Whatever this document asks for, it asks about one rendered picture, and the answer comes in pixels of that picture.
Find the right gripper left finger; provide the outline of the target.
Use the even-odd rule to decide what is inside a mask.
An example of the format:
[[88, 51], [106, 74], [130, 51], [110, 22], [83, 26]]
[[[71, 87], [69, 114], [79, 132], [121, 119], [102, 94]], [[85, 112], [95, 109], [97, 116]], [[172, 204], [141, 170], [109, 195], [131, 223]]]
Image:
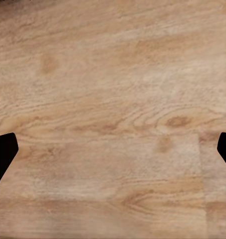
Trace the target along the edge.
[[18, 142], [14, 132], [0, 135], [0, 180], [18, 152]]

